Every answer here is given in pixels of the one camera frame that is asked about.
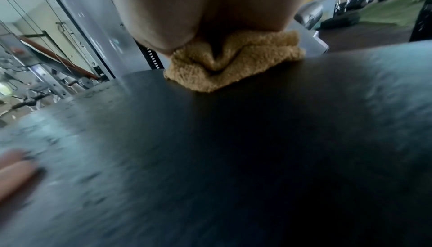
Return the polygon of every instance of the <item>hand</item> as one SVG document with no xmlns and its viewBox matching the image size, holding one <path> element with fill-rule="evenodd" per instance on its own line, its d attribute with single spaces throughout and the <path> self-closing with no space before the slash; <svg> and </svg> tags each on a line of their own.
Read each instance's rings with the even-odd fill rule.
<svg viewBox="0 0 432 247">
<path fill-rule="evenodd" d="M 0 202 L 13 194 L 37 171 L 22 150 L 9 150 L 0 156 Z"/>
<path fill-rule="evenodd" d="M 303 0 L 113 0 L 131 35 L 171 54 L 196 37 L 235 29 L 282 31 Z"/>
</svg>

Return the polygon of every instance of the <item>yellow towel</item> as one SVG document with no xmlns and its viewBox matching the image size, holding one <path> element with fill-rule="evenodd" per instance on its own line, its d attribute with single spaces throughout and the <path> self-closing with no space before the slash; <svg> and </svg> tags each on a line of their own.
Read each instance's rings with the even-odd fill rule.
<svg viewBox="0 0 432 247">
<path fill-rule="evenodd" d="M 209 42 L 194 41 L 173 54 L 164 76 L 191 90 L 213 92 L 281 62 L 303 59 L 298 42 L 296 31 L 237 31 L 223 40 L 215 57 Z"/>
</svg>

